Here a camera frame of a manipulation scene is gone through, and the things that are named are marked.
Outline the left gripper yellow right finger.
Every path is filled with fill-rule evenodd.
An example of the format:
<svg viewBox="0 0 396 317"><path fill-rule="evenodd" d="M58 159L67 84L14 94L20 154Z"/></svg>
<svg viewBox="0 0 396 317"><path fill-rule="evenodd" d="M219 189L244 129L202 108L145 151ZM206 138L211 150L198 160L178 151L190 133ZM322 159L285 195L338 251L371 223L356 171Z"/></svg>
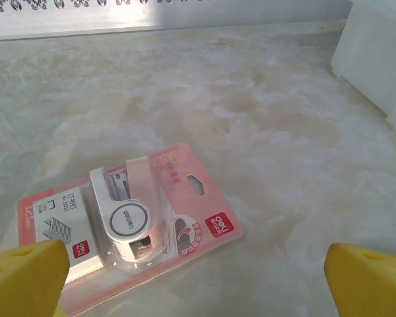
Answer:
<svg viewBox="0 0 396 317"><path fill-rule="evenodd" d="M340 316L396 316L396 256L330 245L325 277Z"/></svg>

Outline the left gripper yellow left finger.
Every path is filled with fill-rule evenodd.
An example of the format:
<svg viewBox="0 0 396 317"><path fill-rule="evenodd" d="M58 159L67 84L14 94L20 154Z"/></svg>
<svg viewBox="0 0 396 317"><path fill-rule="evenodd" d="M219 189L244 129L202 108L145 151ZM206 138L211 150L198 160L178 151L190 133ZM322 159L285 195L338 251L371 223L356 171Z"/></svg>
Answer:
<svg viewBox="0 0 396 317"><path fill-rule="evenodd" d="M60 240L0 252L0 316L65 316L59 300L68 273Z"/></svg>

